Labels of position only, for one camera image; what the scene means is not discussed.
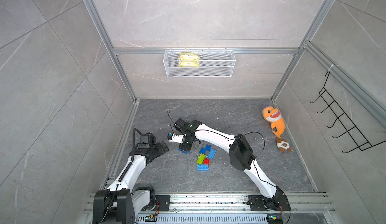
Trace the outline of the small blue lego brick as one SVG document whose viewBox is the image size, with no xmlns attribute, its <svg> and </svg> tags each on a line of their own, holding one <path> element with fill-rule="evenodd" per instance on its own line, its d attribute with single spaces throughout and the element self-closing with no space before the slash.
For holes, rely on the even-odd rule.
<svg viewBox="0 0 386 224">
<path fill-rule="evenodd" d="M 200 153 L 205 155 L 207 152 L 210 152 L 211 149 L 212 147 L 210 145 L 206 145 L 204 148 L 200 149 Z"/>
</svg>

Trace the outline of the green lego brick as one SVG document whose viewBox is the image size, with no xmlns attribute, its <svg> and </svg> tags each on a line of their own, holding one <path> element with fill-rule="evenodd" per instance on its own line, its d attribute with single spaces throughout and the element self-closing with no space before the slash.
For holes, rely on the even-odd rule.
<svg viewBox="0 0 386 224">
<path fill-rule="evenodd" d="M 199 157 L 198 157 L 197 163 L 198 163 L 199 165 L 202 165 L 203 162 L 204 162 L 204 160 L 205 160 L 205 158 L 206 158 L 206 155 L 205 155 L 205 154 L 200 154 Z"/>
</svg>

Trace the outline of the light blue lego brick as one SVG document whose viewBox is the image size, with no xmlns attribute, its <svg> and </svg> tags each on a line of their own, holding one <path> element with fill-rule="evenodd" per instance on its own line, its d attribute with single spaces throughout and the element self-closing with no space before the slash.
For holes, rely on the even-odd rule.
<svg viewBox="0 0 386 224">
<path fill-rule="evenodd" d="M 212 160 L 214 158 L 215 154 L 216 154 L 216 150 L 215 149 L 211 149 L 210 152 L 207 155 L 207 158 Z"/>
</svg>

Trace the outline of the blue long lego brick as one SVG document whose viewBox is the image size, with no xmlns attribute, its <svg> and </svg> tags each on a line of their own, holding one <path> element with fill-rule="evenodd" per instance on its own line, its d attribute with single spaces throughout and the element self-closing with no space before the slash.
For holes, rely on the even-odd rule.
<svg viewBox="0 0 386 224">
<path fill-rule="evenodd" d="M 209 165 L 206 164 L 201 164 L 197 166 L 198 171 L 208 171 L 209 170 Z"/>
</svg>

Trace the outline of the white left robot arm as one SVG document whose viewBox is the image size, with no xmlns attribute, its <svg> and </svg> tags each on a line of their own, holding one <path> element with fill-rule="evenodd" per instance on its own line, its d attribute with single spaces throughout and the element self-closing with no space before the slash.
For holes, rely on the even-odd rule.
<svg viewBox="0 0 386 224">
<path fill-rule="evenodd" d="M 155 211 L 151 217 L 159 214 L 160 203 L 153 187 L 134 189 L 137 179 L 145 167 L 156 158 L 169 151 L 165 141 L 157 142 L 151 132 L 141 133 L 133 130 L 133 149 L 115 181 L 105 190 L 98 191 L 93 199 L 92 222 L 101 224 L 110 209 L 114 210 L 117 222 L 134 224 L 136 216 L 142 210 Z"/>
</svg>

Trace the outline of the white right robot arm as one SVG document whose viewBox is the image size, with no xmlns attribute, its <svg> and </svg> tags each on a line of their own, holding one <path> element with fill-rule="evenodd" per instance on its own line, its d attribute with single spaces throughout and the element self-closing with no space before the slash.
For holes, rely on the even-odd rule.
<svg viewBox="0 0 386 224">
<path fill-rule="evenodd" d="M 189 152 L 195 141 L 206 141 L 223 149 L 229 154 L 231 165 L 235 169 L 243 171 L 257 186 L 263 204 L 268 210 L 291 211 L 286 194 L 260 168 L 257 163 L 257 156 L 253 154 L 253 149 L 245 135 L 225 134 L 200 121 L 193 120 L 189 123 L 181 118 L 174 123 L 173 127 L 180 134 L 174 135 L 170 140 L 179 143 L 181 151 Z"/>
</svg>

